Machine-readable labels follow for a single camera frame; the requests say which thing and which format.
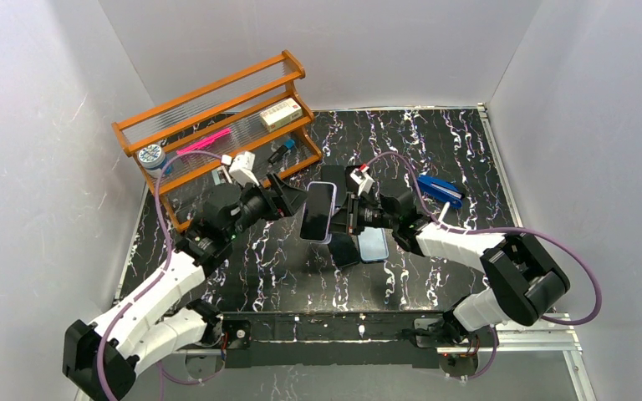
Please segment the black phone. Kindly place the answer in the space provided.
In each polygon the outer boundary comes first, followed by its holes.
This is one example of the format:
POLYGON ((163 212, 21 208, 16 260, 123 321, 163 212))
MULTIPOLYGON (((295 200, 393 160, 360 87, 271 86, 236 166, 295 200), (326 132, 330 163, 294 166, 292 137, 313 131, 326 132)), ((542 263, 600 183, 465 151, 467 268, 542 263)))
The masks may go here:
POLYGON ((332 262, 338 269, 344 269, 360 263, 359 250, 354 239, 345 234, 334 233, 328 249, 332 262))
POLYGON ((345 167, 342 165, 324 165, 320 171, 321 181, 330 182, 336 186, 334 207, 340 208, 347 196, 345 167))

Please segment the black phone case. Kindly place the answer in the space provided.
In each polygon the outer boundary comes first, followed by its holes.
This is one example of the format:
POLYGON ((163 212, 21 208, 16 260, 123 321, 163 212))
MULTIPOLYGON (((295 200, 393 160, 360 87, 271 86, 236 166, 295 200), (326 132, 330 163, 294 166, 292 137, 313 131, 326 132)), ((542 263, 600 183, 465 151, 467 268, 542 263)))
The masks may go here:
POLYGON ((363 180, 367 176, 367 165, 349 165, 345 168, 345 173, 349 178, 363 180))

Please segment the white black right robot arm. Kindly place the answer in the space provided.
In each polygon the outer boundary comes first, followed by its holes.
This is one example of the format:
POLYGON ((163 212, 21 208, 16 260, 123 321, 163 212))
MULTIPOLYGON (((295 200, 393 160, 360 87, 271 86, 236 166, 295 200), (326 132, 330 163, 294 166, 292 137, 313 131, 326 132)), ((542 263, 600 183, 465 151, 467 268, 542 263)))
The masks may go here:
POLYGON ((460 263, 485 275, 484 291, 463 297, 442 316, 442 332, 458 337, 514 321, 533 325, 570 288, 570 281, 533 234, 452 232, 415 206, 409 194, 378 201, 347 194, 330 229, 358 235, 367 228, 390 230, 404 251, 460 263))

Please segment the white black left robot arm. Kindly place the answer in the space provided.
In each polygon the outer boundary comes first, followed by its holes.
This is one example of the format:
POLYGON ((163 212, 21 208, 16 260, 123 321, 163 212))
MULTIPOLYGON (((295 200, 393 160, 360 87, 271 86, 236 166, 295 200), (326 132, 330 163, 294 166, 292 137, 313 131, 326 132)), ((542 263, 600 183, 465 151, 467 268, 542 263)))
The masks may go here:
POLYGON ((64 376, 92 400, 121 400, 142 371, 209 336, 219 318, 203 302, 192 302, 169 319, 163 316, 229 259, 245 230, 302 208, 306 190, 275 173, 267 178, 269 187, 224 183, 206 190, 203 207, 167 246, 165 262, 151 276, 109 311, 66 329, 64 376))

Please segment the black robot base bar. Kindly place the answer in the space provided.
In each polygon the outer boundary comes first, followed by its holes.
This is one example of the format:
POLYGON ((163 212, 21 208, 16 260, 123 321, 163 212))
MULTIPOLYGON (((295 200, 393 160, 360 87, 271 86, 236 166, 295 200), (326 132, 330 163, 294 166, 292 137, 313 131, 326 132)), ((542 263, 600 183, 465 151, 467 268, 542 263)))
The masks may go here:
POLYGON ((464 332, 441 312, 227 312, 191 356, 223 346, 229 368, 409 365, 460 378, 477 373, 494 341, 464 332))

